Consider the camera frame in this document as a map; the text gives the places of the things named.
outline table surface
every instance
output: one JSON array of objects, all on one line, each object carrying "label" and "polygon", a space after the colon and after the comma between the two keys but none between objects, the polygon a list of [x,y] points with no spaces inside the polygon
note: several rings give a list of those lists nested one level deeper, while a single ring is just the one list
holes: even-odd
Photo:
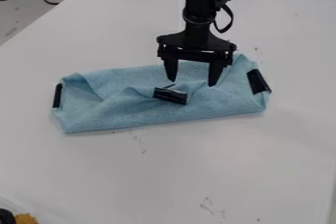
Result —
[{"label": "table surface", "polygon": [[[65,0],[0,48],[1,195],[43,224],[327,223],[335,0],[234,0],[223,38],[274,92],[261,115],[65,136],[65,75],[159,63],[184,0]],[[228,21],[223,15],[219,24]]]}]

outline yellow object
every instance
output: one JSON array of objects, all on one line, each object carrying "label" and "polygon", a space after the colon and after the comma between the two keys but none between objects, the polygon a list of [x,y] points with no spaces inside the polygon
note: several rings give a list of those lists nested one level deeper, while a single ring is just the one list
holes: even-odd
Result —
[{"label": "yellow object", "polygon": [[17,224],[38,224],[35,217],[28,213],[22,213],[15,216]]}]

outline microfiber cloth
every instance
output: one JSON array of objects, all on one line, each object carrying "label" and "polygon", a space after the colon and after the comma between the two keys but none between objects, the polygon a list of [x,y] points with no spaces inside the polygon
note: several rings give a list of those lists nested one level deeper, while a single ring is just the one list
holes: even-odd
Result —
[{"label": "microfiber cloth", "polygon": [[261,112],[270,90],[255,89],[253,70],[255,62],[236,55],[217,85],[209,87],[208,64],[180,62],[171,89],[188,95],[186,105],[153,98],[156,87],[171,84],[163,65],[73,74],[60,81],[52,113],[70,134]]}]

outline blue towel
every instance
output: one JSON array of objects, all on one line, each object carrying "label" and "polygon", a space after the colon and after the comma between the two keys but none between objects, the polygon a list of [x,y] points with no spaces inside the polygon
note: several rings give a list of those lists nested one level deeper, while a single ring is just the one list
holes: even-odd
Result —
[{"label": "blue towel", "polygon": [[217,85],[209,87],[208,64],[180,62],[171,88],[188,94],[187,105],[153,98],[156,87],[171,84],[162,65],[73,74],[61,80],[53,115],[70,134],[261,112],[269,92],[253,94],[247,76],[253,69],[255,62],[235,56]]}]

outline blue cloth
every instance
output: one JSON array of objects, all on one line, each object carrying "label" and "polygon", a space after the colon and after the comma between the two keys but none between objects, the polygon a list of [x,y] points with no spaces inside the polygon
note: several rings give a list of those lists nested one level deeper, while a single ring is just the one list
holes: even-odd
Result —
[{"label": "blue cloth", "polygon": [[171,89],[186,92],[187,105],[153,98],[155,87],[171,84],[162,65],[73,74],[61,80],[60,107],[53,115],[69,134],[261,112],[269,93],[252,93],[247,72],[256,68],[244,55],[235,56],[209,87],[208,64],[180,62]]}]

